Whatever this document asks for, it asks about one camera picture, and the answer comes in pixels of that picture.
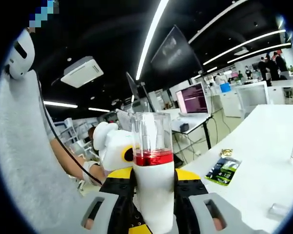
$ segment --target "black ceiling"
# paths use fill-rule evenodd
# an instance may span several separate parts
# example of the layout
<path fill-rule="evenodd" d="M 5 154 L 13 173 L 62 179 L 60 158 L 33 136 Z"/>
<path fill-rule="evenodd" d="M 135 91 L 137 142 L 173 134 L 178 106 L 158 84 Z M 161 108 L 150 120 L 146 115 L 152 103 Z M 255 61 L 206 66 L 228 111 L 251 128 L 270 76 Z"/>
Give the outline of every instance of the black ceiling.
<path fill-rule="evenodd" d="M 115 108 L 111 105 L 113 100 L 124 101 L 131 97 L 126 71 L 135 77 L 145 38 L 159 2 L 59 1 L 59 14 L 52 15 L 31 34 L 36 51 L 33 68 L 40 77 L 43 98 L 79 106 L 77 109 L 48 106 L 55 120 L 100 116 L 103 112 L 89 111 L 88 107 L 112 110 Z M 148 91 L 160 88 L 152 80 L 150 60 L 173 25 L 177 25 L 189 40 L 230 5 L 231 0 L 168 2 L 142 72 L 142 80 L 146 82 Z M 276 29 L 275 15 L 259 2 L 249 0 L 220 18 L 191 46 L 203 63 L 246 40 Z M 255 51 L 279 43 L 280 36 L 276 35 L 250 43 L 247 48 Z M 84 56 L 93 56 L 104 75 L 79 89 L 59 81 L 64 69 Z M 227 66 L 227 61 L 233 58 L 233 53 L 229 53 L 204 66 L 204 70 Z"/>

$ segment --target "green package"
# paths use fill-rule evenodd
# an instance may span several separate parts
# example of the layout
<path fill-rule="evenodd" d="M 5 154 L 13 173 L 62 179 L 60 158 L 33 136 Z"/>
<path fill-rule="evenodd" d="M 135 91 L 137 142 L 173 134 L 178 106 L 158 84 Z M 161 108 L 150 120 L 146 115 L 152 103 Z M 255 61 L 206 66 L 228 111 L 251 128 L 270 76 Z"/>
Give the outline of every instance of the green package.
<path fill-rule="evenodd" d="M 240 161 L 232 157 L 222 157 L 205 178 L 217 184 L 228 186 L 240 164 Z"/>

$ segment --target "red liquid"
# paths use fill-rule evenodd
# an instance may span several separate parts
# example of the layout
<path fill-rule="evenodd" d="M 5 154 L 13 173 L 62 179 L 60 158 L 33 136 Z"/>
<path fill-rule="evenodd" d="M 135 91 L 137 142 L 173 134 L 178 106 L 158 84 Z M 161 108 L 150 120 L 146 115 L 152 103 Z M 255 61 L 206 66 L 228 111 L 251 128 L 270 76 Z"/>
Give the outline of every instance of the red liquid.
<path fill-rule="evenodd" d="M 173 162 L 173 153 L 170 150 L 145 150 L 143 153 L 137 152 L 133 161 L 138 166 L 154 166 Z"/>

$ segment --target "person's arm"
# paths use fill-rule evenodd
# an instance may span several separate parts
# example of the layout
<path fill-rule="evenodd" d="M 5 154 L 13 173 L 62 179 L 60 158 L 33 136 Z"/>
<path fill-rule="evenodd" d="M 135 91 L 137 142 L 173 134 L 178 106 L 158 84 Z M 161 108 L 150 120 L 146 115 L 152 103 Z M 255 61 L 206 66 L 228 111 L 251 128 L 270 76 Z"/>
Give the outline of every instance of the person's arm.
<path fill-rule="evenodd" d="M 55 157 L 58 159 L 60 165 L 63 167 L 65 172 L 73 177 L 76 177 L 78 179 L 84 179 L 83 178 L 83 171 L 81 168 L 72 160 L 72 158 L 68 155 L 68 153 L 63 149 L 63 147 L 60 145 L 58 140 L 55 138 L 50 141 L 51 148 L 54 152 Z M 82 157 L 78 157 L 74 155 L 74 158 L 78 161 L 80 165 L 83 166 L 85 160 Z M 90 167 L 89 173 L 97 178 L 99 181 L 104 181 L 105 175 L 102 170 L 102 168 L 98 165 L 92 165 Z"/>

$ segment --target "white cabinet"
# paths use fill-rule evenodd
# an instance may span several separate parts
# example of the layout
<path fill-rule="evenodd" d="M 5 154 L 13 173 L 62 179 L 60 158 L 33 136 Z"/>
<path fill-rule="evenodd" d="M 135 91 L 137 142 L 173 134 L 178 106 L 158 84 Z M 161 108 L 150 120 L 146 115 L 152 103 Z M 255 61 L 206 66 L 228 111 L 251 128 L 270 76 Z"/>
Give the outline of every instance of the white cabinet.
<path fill-rule="evenodd" d="M 240 102 L 239 102 L 238 95 L 235 91 L 222 93 L 219 96 L 220 96 L 221 104 L 224 108 L 225 116 L 241 117 L 241 112 L 239 109 Z"/>
<path fill-rule="evenodd" d="M 268 87 L 268 94 L 269 99 L 272 101 L 273 104 L 277 105 L 284 105 L 285 104 L 285 98 L 283 93 L 282 87 Z"/>

